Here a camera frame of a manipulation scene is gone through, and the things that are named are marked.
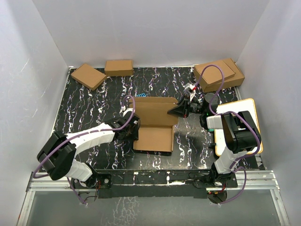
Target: white enclosure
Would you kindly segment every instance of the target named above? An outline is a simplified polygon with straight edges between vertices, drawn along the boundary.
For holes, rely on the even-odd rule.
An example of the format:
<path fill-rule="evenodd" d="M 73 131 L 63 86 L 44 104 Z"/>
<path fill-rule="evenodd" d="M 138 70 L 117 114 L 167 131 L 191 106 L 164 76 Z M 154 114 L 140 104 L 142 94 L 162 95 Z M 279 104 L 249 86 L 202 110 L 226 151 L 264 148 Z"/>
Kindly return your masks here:
<path fill-rule="evenodd" d="M 68 65 L 237 60 L 267 0 L 33 0 Z"/>
<path fill-rule="evenodd" d="M 52 132 L 68 66 L 132 59 L 180 66 L 226 57 L 255 99 L 264 163 L 298 225 L 301 3 L 298 0 L 2 0 L 0 225 L 14 225 Z"/>

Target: black table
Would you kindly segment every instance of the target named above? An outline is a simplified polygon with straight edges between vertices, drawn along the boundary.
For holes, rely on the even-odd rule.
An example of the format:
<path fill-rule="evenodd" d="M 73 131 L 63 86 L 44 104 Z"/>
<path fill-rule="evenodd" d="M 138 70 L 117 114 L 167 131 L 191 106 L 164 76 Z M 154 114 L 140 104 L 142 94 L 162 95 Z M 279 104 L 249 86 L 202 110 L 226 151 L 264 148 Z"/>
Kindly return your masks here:
<path fill-rule="evenodd" d="M 96 90 L 91 91 L 76 82 L 70 75 L 55 123 L 55 130 L 73 133 L 97 126 L 101 122 L 120 114 L 125 95 L 145 93 L 148 97 L 175 97 L 180 99 L 187 82 L 196 82 L 191 67 L 135 68 L 133 76 L 108 77 Z M 197 97 L 204 93 L 197 89 Z M 234 88 L 219 93 L 221 103 L 236 101 Z M 114 141 L 80 153 L 78 161 L 87 162 L 94 169 L 127 170 L 207 170 L 217 158 L 210 143 L 213 133 L 204 130 L 199 117 L 190 114 L 179 118 L 175 127 L 174 151 L 164 153 L 142 153 L 132 149 L 129 141 Z M 246 169 L 258 169 L 255 157 L 240 161 Z"/>

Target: brown cardboard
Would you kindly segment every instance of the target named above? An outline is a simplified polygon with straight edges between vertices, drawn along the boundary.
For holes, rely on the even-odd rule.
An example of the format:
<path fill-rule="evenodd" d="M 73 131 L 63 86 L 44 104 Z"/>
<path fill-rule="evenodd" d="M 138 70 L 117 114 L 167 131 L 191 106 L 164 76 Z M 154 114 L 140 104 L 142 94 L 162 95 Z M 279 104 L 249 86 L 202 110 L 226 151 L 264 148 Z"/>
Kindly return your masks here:
<path fill-rule="evenodd" d="M 91 90 L 95 90 L 107 78 L 105 74 L 87 64 L 72 72 L 71 77 Z"/>
<path fill-rule="evenodd" d="M 172 152 L 174 125 L 178 117 L 167 114 L 175 107 L 174 97 L 135 97 L 135 114 L 140 117 L 139 140 L 134 149 L 140 151 Z"/>
<path fill-rule="evenodd" d="M 227 64 L 227 66 L 229 68 L 231 68 L 232 71 L 235 72 L 235 74 L 233 77 L 228 78 L 227 80 L 224 81 L 224 85 L 223 85 L 222 89 L 226 89 L 226 88 L 230 88 L 230 87 L 234 87 L 234 86 L 240 86 L 245 79 L 245 77 L 242 74 L 242 72 L 240 71 L 240 69 L 236 66 L 235 62 L 231 58 L 224 59 L 223 62 L 225 62 Z M 204 83 L 202 79 L 200 81 L 200 86 L 205 93 L 216 91 L 220 87 L 220 85 L 221 85 L 221 82 L 216 83 L 211 86 L 207 86 L 206 83 Z"/>
<path fill-rule="evenodd" d="M 133 75 L 133 61 L 132 60 L 108 60 L 105 63 L 104 71 L 107 76 Z"/>
<path fill-rule="evenodd" d="M 219 66 L 219 68 L 222 70 L 225 80 L 231 78 L 234 76 L 235 72 L 232 71 L 232 69 L 223 61 L 218 60 L 211 63 L 201 64 L 201 65 L 195 65 L 194 67 L 194 74 L 197 79 L 199 79 L 203 69 L 210 64 L 214 64 Z M 204 71 L 204 74 L 202 76 L 202 82 L 203 84 L 207 86 L 212 86 L 214 84 L 217 84 L 222 81 L 221 72 L 216 67 L 208 67 Z"/>

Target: purple cable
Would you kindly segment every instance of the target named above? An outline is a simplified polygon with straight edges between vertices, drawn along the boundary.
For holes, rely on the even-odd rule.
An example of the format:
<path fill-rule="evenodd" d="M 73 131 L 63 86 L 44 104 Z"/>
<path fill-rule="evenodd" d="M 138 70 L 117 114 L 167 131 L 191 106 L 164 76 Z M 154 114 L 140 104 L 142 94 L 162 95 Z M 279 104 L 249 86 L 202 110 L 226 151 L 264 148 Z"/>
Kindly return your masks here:
<path fill-rule="evenodd" d="M 208 67 L 216 67 L 216 68 L 221 72 L 221 74 L 222 74 L 222 83 L 221 83 L 221 86 L 218 88 L 218 90 L 216 91 L 216 93 L 213 95 L 213 97 L 211 98 L 211 100 L 210 100 L 210 102 L 209 102 L 209 109 L 210 109 L 210 111 L 212 112 L 212 114 L 216 114 L 216 113 L 212 110 L 212 108 L 211 108 L 211 103 L 212 103 L 213 99 L 217 96 L 217 94 L 221 91 L 222 86 L 224 85 L 225 76 L 224 76 L 224 73 L 222 72 L 221 68 L 220 68 L 219 66 L 217 66 L 217 65 L 207 65 L 206 67 L 204 67 L 204 69 L 203 69 L 201 75 L 199 76 L 199 79 L 198 79 L 197 83 L 196 83 L 194 86 L 195 86 L 195 88 L 198 86 L 199 82 L 201 81 L 201 78 L 203 77 L 204 71 L 205 71 Z"/>
<path fill-rule="evenodd" d="M 218 66 L 216 66 L 216 65 L 207 65 L 207 66 L 203 69 L 203 71 L 202 71 L 202 73 L 201 73 L 201 75 L 200 75 L 200 77 L 199 77 L 197 83 L 195 84 L 195 88 L 197 87 L 197 85 L 198 85 L 199 82 L 201 81 L 201 78 L 202 78 L 202 76 L 203 76 L 203 73 L 204 73 L 205 69 L 208 68 L 208 67 L 210 67 L 210 66 L 216 67 L 216 68 L 221 72 L 221 74 L 222 74 L 222 83 L 221 83 L 220 87 L 218 88 L 218 90 L 216 91 L 216 93 L 213 95 L 213 97 L 211 98 L 211 100 L 210 100 L 210 102 L 209 102 L 209 109 L 210 109 L 211 113 L 212 113 L 213 115 L 217 115 L 217 114 L 212 110 L 212 108 L 211 108 L 211 103 L 212 103 L 213 99 L 217 96 L 217 94 L 221 91 L 222 86 L 224 85 L 225 77 L 224 77 L 224 74 L 223 74 L 222 70 L 221 70 Z M 237 161 L 239 161 L 239 160 L 241 160 L 241 159 L 243 159 L 243 158 L 247 158 L 247 157 L 251 157 L 251 156 L 256 155 L 256 154 L 259 152 L 259 150 L 260 150 L 260 141 L 259 141 L 259 138 L 257 137 L 256 133 L 255 133 L 255 132 L 253 131 L 253 129 L 251 128 L 251 126 L 250 126 L 250 125 L 249 125 L 249 124 L 248 124 L 248 123 L 247 123 L 247 122 L 246 122 L 239 114 L 237 114 L 236 112 L 233 112 L 233 111 L 225 112 L 225 113 L 222 113 L 222 114 L 227 114 L 227 113 L 231 113 L 231 114 L 234 114 L 235 116 L 237 116 L 237 117 L 244 123 L 244 125 L 250 130 L 250 132 L 251 132 L 252 135 L 254 136 L 254 138 L 255 138 L 255 140 L 256 140 L 256 143 L 257 143 L 257 149 L 256 149 L 256 151 L 255 151 L 254 153 L 252 153 L 252 154 L 246 154 L 246 155 L 244 155 L 244 156 L 241 156 L 241 157 L 235 159 L 235 161 L 230 165 L 230 169 L 232 169 L 232 168 L 235 166 L 235 164 L 236 164 Z M 220 204 L 224 204 L 224 203 L 230 202 L 230 201 L 232 201 L 232 200 L 238 198 L 238 197 L 242 194 L 242 192 L 244 191 L 245 186 L 246 186 L 246 170 L 245 170 L 245 168 L 242 167 L 242 166 L 240 166 L 240 167 L 238 167 L 237 169 L 233 170 L 232 172 L 233 172 L 233 173 L 236 173 L 236 172 L 239 171 L 239 170 L 244 170 L 244 173 L 245 173 L 245 180 L 244 180 L 244 185 L 243 185 L 242 189 L 240 190 L 240 192 L 239 192 L 237 195 L 235 195 L 234 197 L 230 198 L 229 200 L 226 200 L 226 201 L 224 201 L 224 202 L 221 202 Z"/>
<path fill-rule="evenodd" d="M 131 98 L 132 101 L 133 101 L 133 110 L 132 110 L 132 113 L 131 113 L 129 119 L 126 121 L 126 123 L 125 123 L 123 126 L 121 126 L 120 128 L 117 128 L 117 129 L 101 129 L 101 130 L 97 130 L 97 129 L 96 129 L 96 130 L 93 130 L 93 131 L 90 131 L 90 132 L 83 132 L 83 133 L 77 134 L 77 135 L 75 135 L 75 136 L 73 136 L 73 137 L 71 137 L 71 138 L 69 138 L 69 139 L 63 141 L 60 145 L 58 145 L 55 149 L 53 149 L 53 151 L 50 152 L 49 155 L 47 155 L 45 159 L 43 159 L 43 161 L 37 166 L 37 168 L 36 168 L 35 171 L 33 172 L 32 177 L 33 177 L 34 179 L 47 177 L 48 174 L 43 174 L 43 175 L 39 175 L 39 176 L 37 176 L 36 174 L 37 174 L 37 172 L 39 171 L 39 169 L 44 165 L 44 163 L 45 163 L 45 162 L 46 162 L 46 161 L 47 161 L 47 160 L 48 160 L 55 152 L 57 152 L 63 145 L 65 145 L 65 144 L 68 143 L 69 141 L 71 141 L 71 140 L 73 140 L 73 139 L 75 139 L 75 138 L 78 138 L 78 137 L 87 135 L 87 134 L 89 134 L 89 133 L 96 133 L 96 132 L 100 132 L 100 131 L 118 131 L 118 130 L 122 130 L 125 126 L 127 126 L 127 124 L 131 121 L 131 119 L 132 119 L 132 117 L 133 117 L 133 115 L 134 115 L 134 113 L 135 113 L 135 100 L 134 100 L 133 96 L 131 96 L 131 95 L 126 95 L 126 96 L 124 97 L 124 99 L 123 99 L 123 102 L 124 102 L 128 97 Z M 68 182 L 69 182 L 69 184 L 70 184 L 70 188 L 75 192 L 75 194 L 78 196 L 79 200 L 80 200 L 83 204 L 86 204 L 86 202 L 83 201 L 83 200 L 80 198 L 80 196 L 77 194 L 77 192 L 75 191 L 75 189 L 74 189 L 73 186 L 71 185 L 69 178 L 67 178 L 67 180 L 68 180 Z"/>
<path fill-rule="evenodd" d="M 228 199 L 228 200 L 225 200 L 223 202 L 220 202 L 219 204 L 225 204 L 225 203 L 228 203 L 230 201 L 233 201 L 234 199 L 238 198 L 244 191 L 245 189 L 245 186 L 246 186 L 246 170 L 245 168 L 243 168 L 242 166 L 238 167 L 236 170 L 232 171 L 233 173 L 236 173 L 237 171 L 239 170 L 243 170 L 244 173 L 245 173 L 245 180 L 244 180 L 244 184 L 243 184 L 243 187 L 241 188 L 241 190 L 235 195 L 233 196 L 232 198 Z"/>
<path fill-rule="evenodd" d="M 69 178 L 67 178 L 67 181 L 69 182 L 70 188 L 71 188 L 72 191 L 76 194 L 76 196 L 78 197 L 78 199 L 80 200 L 80 202 L 81 202 L 82 204 L 87 205 L 87 203 L 85 202 L 85 200 L 83 200 L 83 199 L 80 197 L 80 195 L 76 192 L 76 190 L 75 190 L 75 188 L 72 186 L 71 181 L 70 181 Z"/>

